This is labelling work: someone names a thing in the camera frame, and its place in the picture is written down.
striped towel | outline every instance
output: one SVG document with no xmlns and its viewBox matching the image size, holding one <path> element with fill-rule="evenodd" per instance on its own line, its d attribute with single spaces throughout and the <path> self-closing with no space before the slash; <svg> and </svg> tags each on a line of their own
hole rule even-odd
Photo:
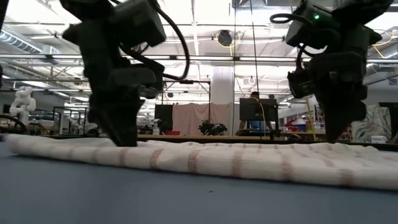
<svg viewBox="0 0 398 224">
<path fill-rule="evenodd" d="M 10 134 L 15 154 L 136 169 L 398 190 L 398 153 L 345 144 L 180 144 L 116 147 L 109 139 L 55 140 Z"/>
</svg>

blue table surface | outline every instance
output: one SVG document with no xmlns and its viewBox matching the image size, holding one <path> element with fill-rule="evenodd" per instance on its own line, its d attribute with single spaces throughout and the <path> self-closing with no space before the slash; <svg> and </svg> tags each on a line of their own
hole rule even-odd
<svg viewBox="0 0 398 224">
<path fill-rule="evenodd" d="M 395 192 L 12 156 L 0 143 L 0 223 L 398 223 Z"/>
</svg>

pink curtain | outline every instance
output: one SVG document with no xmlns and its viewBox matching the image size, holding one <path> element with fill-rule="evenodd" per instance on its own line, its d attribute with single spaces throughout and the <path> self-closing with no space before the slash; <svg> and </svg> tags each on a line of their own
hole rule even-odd
<svg viewBox="0 0 398 224">
<path fill-rule="evenodd" d="M 209 119 L 209 104 L 198 105 L 190 103 L 187 105 L 173 106 L 173 131 L 180 131 L 180 135 L 199 136 L 201 132 L 199 125 Z M 229 108 L 228 105 L 210 105 L 211 123 L 221 123 L 228 126 Z"/>
</svg>

black monitor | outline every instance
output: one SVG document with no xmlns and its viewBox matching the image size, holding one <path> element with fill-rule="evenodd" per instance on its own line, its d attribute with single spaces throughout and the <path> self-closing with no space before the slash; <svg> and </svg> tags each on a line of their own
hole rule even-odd
<svg viewBox="0 0 398 224">
<path fill-rule="evenodd" d="M 11 105 L 3 105 L 2 106 L 2 113 L 9 114 L 10 113 L 10 107 L 11 107 Z"/>
<path fill-rule="evenodd" d="M 155 105 L 155 119 L 161 119 L 173 125 L 173 105 Z"/>
<path fill-rule="evenodd" d="M 260 99 L 264 108 L 266 121 L 278 121 L 278 102 L 271 99 Z M 253 98 L 239 99 L 239 118 L 241 121 L 262 121 L 262 109 Z"/>
</svg>

yellow cable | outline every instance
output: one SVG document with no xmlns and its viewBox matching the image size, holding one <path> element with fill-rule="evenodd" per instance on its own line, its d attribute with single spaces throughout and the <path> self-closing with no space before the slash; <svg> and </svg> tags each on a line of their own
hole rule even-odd
<svg viewBox="0 0 398 224">
<path fill-rule="evenodd" d="M 259 99 L 257 99 L 257 98 L 255 98 L 255 97 L 251 97 L 251 98 L 253 98 L 253 99 L 255 99 L 255 100 L 257 100 L 257 102 L 260 104 L 260 107 L 261 107 L 261 110 L 262 110 L 262 119 L 263 119 L 263 121 L 264 121 L 264 137 L 267 137 L 266 136 L 266 114 L 265 114 L 265 112 L 264 112 L 264 108 L 262 107 L 262 104 L 260 103 L 260 101 L 259 101 Z"/>
<path fill-rule="evenodd" d="M 379 49 L 377 49 L 377 46 L 382 46 L 382 45 L 384 45 L 384 44 L 388 44 L 389 42 L 391 42 L 393 39 L 394 39 L 394 34 L 395 34 L 395 31 L 392 31 L 392 35 L 390 35 L 390 39 L 389 40 L 387 40 L 386 42 L 383 42 L 383 43 L 380 43 L 380 44 L 373 44 L 372 46 L 374 47 L 374 49 L 376 50 L 376 52 L 382 57 L 382 58 L 385 58 L 385 56 L 380 52 L 380 50 Z"/>
<path fill-rule="evenodd" d="M 395 31 L 392 31 L 392 35 L 390 36 L 390 39 L 389 39 L 389 40 L 387 40 L 387 41 L 385 41 L 385 42 L 382 42 L 382 43 L 379 43 L 379 44 L 373 44 L 372 46 L 373 46 L 373 47 L 377 47 L 377 46 L 382 46 L 382 45 L 384 45 L 384 44 L 388 44 L 389 42 L 391 42 L 391 41 L 394 39 L 394 38 L 393 38 L 394 34 L 395 34 Z"/>
<path fill-rule="evenodd" d="M 305 100 L 307 101 L 308 113 L 310 114 L 310 124 L 311 124 L 311 128 L 312 128 L 313 140 L 316 141 L 317 140 L 317 135 L 315 134 L 315 128 L 313 126 L 311 106 L 310 106 L 310 102 L 308 100 L 308 96 L 305 98 Z"/>
<path fill-rule="evenodd" d="M 380 52 L 379 49 L 377 49 L 377 47 L 374 47 L 374 49 L 379 53 L 379 55 L 380 55 L 382 58 L 385 58 L 385 56 Z"/>
<path fill-rule="evenodd" d="M 222 45 L 222 44 L 218 41 L 218 35 L 219 35 L 219 34 L 216 35 L 217 43 L 218 43 L 218 45 L 220 45 L 220 46 L 222 46 L 222 47 L 224 47 L 224 48 L 234 48 L 234 47 L 236 47 L 236 46 L 240 43 L 240 41 L 241 41 L 241 36 L 239 36 L 239 37 L 238 37 L 238 41 L 235 43 L 234 46 L 230 45 L 230 46 L 226 47 L 226 46 Z"/>
</svg>

